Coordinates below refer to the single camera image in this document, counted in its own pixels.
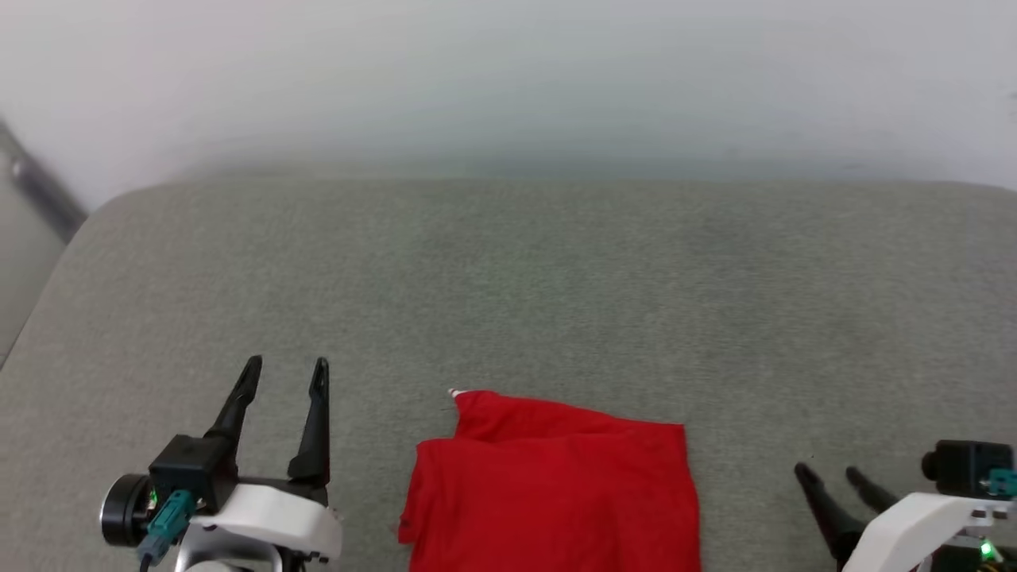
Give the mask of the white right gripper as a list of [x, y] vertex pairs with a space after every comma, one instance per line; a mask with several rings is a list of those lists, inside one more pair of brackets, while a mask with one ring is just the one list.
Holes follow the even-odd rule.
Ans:
[[876, 512], [854, 518], [806, 463], [795, 465], [807, 506], [838, 571], [1013, 571], [1014, 547], [989, 539], [995, 524], [1015, 522], [1015, 500], [912, 493], [899, 499], [857, 467], [846, 479]]

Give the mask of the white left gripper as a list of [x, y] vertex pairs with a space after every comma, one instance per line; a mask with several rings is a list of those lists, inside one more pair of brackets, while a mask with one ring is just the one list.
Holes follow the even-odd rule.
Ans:
[[[226, 444], [235, 460], [248, 406], [254, 402], [264, 358], [247, 359], [206, 439]], [[330, 365], [317, 358], [308, 388], [310, 406], [297, 454], [290, 460], [290, 482], [328, 485], [331, 480]], [[342, 553], [342, 522], [326, 504], [261, 484], [239, 484], [221, 510], [194, 517], [196, 565], [337, 564]]]

